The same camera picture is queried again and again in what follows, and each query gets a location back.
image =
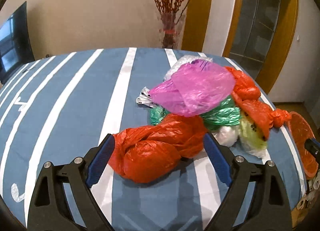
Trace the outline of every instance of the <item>blue tablecloth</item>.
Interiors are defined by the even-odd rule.
[[[91,50],[43,59],[23,66],[0,91],[0,194],[24,224],[42,165],[65,164],[84,156],[107,133],[149,123],[150,109],[135,102],[141,89],[162,82],[186,51],[122,48]],[[227,58],[222,66],[241,69]],[[262,93],[261,99],[274,107]],[[296,146],[286,127],[272,129],[263,160],[231,148],[248,161],[272,159],[284,180],[293,208],[305,192],[305,177]],[[253,184],[237,223],[244,220]],[[83,225],[65,185],[76,222]],[[92,193],[115,230],[203,230],[227,187],[216,176],[206,153],[182,162],[169,175],[148,185],[121,178],[107,166]]]

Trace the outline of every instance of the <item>vase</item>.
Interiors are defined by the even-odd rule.
[[[181,42],[181,31],[183,29],[185,15],[182,15],[177,21],[176,14],[162,13],[158,18],[161,21],[160,43],[162,48],[177,49]]]

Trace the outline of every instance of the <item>pile of plastic bags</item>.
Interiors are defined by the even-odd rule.
[[[221,145],[240,138],[243,149],[261,157],[269,129],[290,120],[287,111],[259,101],[261,92],[242,71],[221,67],[210,58],[184,56],[164,82],[142,89],[138,104],[151,107],[153,126],[115,134],[110,166],[124,178],[147,183],[174,169],[182,157],[203,149],[203,136],[212,132]]]

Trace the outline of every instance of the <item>striped tablecloth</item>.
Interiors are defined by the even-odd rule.
[[[205,56],[169,49],[99,49],[43,59],[18,70],[0,90],[0,194],[13,214],[27,224],[43,163],[69,163],[108,133],[148,124],[150,110],[138,106],[136,97],[143,87],[161,83],[170,66],[186,54]],[[208,56],[241,69],[230,59]],[[261,99],[274,108],[263,92]],[[263,160],[243,152],[239,143],[231,149],[250,162],[272,159],[291,208],[305,193],[300,157],[286,127],[271,130]],[[253,188],[248,188],[237,223],[246,215]],[[83,224],[70,187],[65,190],[76,222]],[[203,230],[226,192],[205,152],[148,185],[123,179],[107,166],[92,187],[115,230],[125,231]]]

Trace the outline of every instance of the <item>blue and white striped fabric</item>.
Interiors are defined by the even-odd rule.
[[[145,86],[161,83],[186,51],[123,48],[92,50],[25,65],[0,92],[0,194],[25,225],[35,181],[42,165],[65,164],[108,133],[149,123],[149,108],[135,103]],[[233,61],[208,55],[222,66]],[[263,93],[262,100],[274,107]],[[305,193],[301,160],[286,127],[272,129],[266,157],[258,159],[232,147],[236,155],[263,163],[272,159],[284,180],[291,208]],[[244,220],[253,193],[248,192],[237,222]],[[71,189],[65,186],[76,222],[83,225]],[[169,175],[138,185],[107,166],[92,193],[115,230],[203,230],[227,187],[216,176],[206,153],[182,162]]]

